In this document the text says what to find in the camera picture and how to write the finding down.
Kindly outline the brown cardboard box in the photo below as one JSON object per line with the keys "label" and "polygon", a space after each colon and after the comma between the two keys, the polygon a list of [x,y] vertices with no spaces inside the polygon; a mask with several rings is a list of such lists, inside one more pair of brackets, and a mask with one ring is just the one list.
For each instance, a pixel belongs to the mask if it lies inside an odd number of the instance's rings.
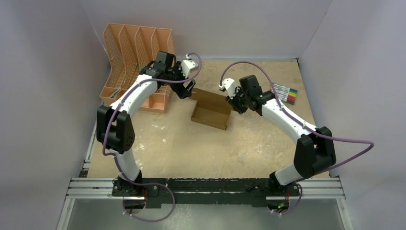
{"label": "brown cardboard box", "polygon": [[220,130],[227,129],[232,107],[225,96],[194,88],[190,99],[196,101],[191,121]]}

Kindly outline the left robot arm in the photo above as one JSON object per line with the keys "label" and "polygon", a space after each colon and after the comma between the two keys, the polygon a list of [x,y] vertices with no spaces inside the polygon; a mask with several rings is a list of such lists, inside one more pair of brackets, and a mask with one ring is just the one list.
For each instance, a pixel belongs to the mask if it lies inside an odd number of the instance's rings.
{"label": "left robot arm", "polygon": [[179,61],[174,54],[159,51],[156,59],[140,70],[135,82],[117,101],[98,108],[96,139],[102,144],[102,154],[113,158],[118,178],[126,181],[124,190],[129,195],[139,195],[145,185],[132,154],[135,141],[132,117],[163,85],[169,86],[180,99],[190,97],[201,69],[202,59],[196,53],[186,54],[185,59]]}

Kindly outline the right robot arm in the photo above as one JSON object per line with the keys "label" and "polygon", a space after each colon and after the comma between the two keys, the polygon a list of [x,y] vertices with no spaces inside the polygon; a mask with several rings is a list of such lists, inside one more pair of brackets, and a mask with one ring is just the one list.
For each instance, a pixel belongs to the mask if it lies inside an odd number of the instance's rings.
{"label": "right robot arm", "polygon": [[264,92],[255,75],[236,83],[226,78],[219,89],[227,92],[226,101],[239,114],[248,109],[276,124],[296,144],[293,162],[273,173],[269,189],[275,195],[287,190],[289,184],[308,179],[336,163],[331,130],[317,128],[294,114],[276,98],[272,91]]}

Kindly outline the pack of coloured markers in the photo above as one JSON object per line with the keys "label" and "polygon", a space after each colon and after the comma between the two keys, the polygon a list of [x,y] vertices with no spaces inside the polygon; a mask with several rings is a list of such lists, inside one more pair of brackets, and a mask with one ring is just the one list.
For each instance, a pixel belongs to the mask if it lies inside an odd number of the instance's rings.
{"label": "pack of coloured markers", "polygon": [[285,87],[280,84],[273,83],[271,86],[271,91],[281,100],[289,104],[295,104],[298,90]]}

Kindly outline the orange plastic file organizer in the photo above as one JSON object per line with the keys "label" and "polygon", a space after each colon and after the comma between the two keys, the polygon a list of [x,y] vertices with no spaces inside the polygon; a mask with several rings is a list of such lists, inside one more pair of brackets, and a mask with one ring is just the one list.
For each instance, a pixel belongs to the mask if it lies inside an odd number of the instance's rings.
{"label": "orange plastic file organizer", "polygon": [[109,23],[103,32],[111,72],[100,98],[111,105],[126,93],[159,51],[175,54],[172,29]]}

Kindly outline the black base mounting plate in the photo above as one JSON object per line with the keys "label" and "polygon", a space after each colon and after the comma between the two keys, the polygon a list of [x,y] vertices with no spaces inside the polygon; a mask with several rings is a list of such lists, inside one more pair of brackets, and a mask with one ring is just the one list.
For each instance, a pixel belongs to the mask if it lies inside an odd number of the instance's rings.
{"label": "black base mounting plate", "polygon": [[144,198],[147,208],[172,203],[276,208],[300,194],[297,185],[271,187],[268,178],[143,178],[142,182],[136,186],[115,178],[112,196]]}

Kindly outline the aluminium rail frame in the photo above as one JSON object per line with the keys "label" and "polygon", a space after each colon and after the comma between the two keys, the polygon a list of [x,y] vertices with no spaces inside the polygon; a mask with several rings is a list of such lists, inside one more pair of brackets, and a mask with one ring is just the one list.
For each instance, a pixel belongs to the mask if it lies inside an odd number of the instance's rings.
{"label": "aluminium rail frame", "polygon": [[[346,230],[354,229],[347,212],[345,193],[339,178],[311,178],[299,183],[303,190],[302,200],[333,199]],[[114,199],[112,178],[71,178],[65,197],[64,209],[57,225],[58,230],[66,230],[77,199]]]}

